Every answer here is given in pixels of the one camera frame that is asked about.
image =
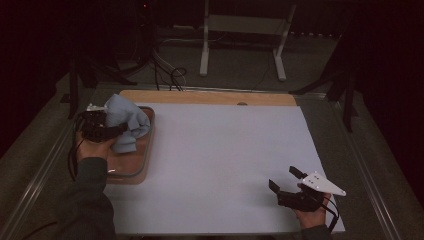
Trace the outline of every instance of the metal leg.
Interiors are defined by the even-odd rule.
[[[284,71],[283,61],[281,59],[281,53],[283,52],[284,44],[286,43],[287,36],[289,35],[290,25],[293,19],[294,11],[296,10],[296,5],[292,5],[290,7],[289,15],[287,16],[287,20],[284,21],[283,32],[281,33],[281,41],[278,48],[273,50],[274,60],[275,60],[275,68],[277,69],[278,80],[285,81],[286,80],[286,72]]]
[[[202,58],[200,60],[200,76],[208,75],[208,64],[209,64],[209,0],[205,0],[205,20],[203,29],[203,50]]]

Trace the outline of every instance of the person's hand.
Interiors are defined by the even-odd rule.
[[[322,204],[327,206],[329,202],[328,199],[330,199],[330,197],[330,193],[325,193],[324,201]],[[299,219],[301,229],[316,227],[325,224],[325,214],[327,213],[327,211],[323,207],[320,207],[315,212],[302,212],[295,209],[293,209],[293,211],[296,214],[297,219]]]
[[[107,159],[110,147],[116,142],[116,138],[109,139],[105,142],[92,142],[87,139],[83,139],[82,132],[77,132],[76,145],[79,146],[77,150],[77,161],[81,161],[88,157],[100,157]]]

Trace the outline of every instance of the floor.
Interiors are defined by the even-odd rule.
[[[272,59],[270,47],[272,41],[270,43],[264,40],[260,44],[244,42],[240,45],[248,46],[239,46],[226,38],[227,36],[224,36],[221,42],[212,44],[206,77],[199,76],[202,45],[198,40],[165,41],[158,49],[158,56],[167,62],[164,65],[183,67],[187,70],[185,79],[177,78],[185,90],[285,93],[316,80],[337,44],[334,39],[289,36],[282,55],[287,80],[281,82],[277,79]],[[131,64],[121,62],[123,67]],[[101,105],[111,94],[119,93],[122,89],[154,90],[156,89],[154,73],[154,66],[149,64],[139,72],[129,75],[128,79],[136,82],[136,86],[122,86],[99,74],[101,82],[96,89],[81,89],[81,104],[92,102]],[[165,73],[160,74],[164,81],[170,81]],[[160,89],[168,90],[167,85],[159,81],[162,83]],[[40,111],[0,161],[0,189],[5,193],[0,195],[0,224],[4,224],[0,239],[22,239],[39,226],[54,221],[52,206],[57,204],[55,199],[71,184],[71,179],[66,174],[71,125],[67,120],[69,106],[60,103],[67,88],[65,76],[57,84],[56,96]],[[337,120],[339,112],[334,110],[338,105],[323,99],[322,93],[327,89],[328,85],[325,85],[296,99],[304,111],[326,173],[332,179],[345,181],[353,193],[349,198],[338,199],[342,216],[351,217],[345,218],[346,233],[335,234],[334,239],[424,239],[423,210],[413,197],[390,149],[367,112],[360,94],[355,96],[356,116],[352,122],[354,134],[350,135],[343,130],[336,130],[340,128],[340,122]],[[347,161],[340,163],[340,159],[343,158]],[[31,181],[44,172],[39,171],[40,168],[48,170],[50,174],[45,181],[39,182],[37,187],[27,188]],[[363,178],[364,173],[371,174],[375,178],[369,182]],[[378,188],[377,192],[370,191],[373,190],[373,186]],[[31,196],[31,201],[27,204],[19,202],[24,192]],[[376,194],[381,195],[377,198],[383,199],[382,204],[370,201]],[[379,206],[385,206],[387,209],[378,209]],[[390,229],[392,227],[390,223],[384,223],[378,215],[376,216],[376,212],[385,210],[390,213],[389,216],[395,223],[394,229]],[[54,227],[49,227],[31,239],[49,239],[53,232]],[[120,236],[120,239],[141,238]],[[150,238],[300,239],[300,236],[294,233],[278,236],[146,236],[143,239]]]

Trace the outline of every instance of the blue cloth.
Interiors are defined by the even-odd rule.
[[[105,104],[107,108],[106,126],[114,127],[122,123],[128,124],[128,131],[118,137],[112,150],[116,153],[136,151],[136,140],[150,130],[147,115],[133,102],[114,94]]]

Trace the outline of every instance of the dark background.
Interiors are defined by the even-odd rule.
[[[238,15],[246,16],[280,14],[265,13],[260,5],[243,8],[241,1],[212,2],[211,11],[217,13],[231,14],[237,9]],[[258,2],[286,4],[275,0]],[[160,27],[178,24],[197,28],[203,22],[203,1],[147,3],[153,8],[150,14]],[[125,8],[111,11],[119,9],[116,4],[104,1],[99,5],[92,0],[3,1],[0,7],[1,156],[55,94],[55,83],[69,69],[70,40],[79,43],[82,51],[101,59],[102,63],[113,65],[113,47],[119,40],[114,33],[134,24],[129,20],[131,14],[125,14]],[[114,15],[122,21],[108,25],[105,12],[106,18]],[[335,38],[350,31],[343,35],[346,38],[340,41],[345,44],[340,44],[336,51],[346,58],[351,56],[352,49],[359,53],[356,89],[363,94],[370,113],[422,204],[423,12],[419,1],[301,1],[291,29],[298,36],[312,33]],[[356,25],[348,27],[352,19]],[[329,64],[339,67],[337,58],[330,59]]]

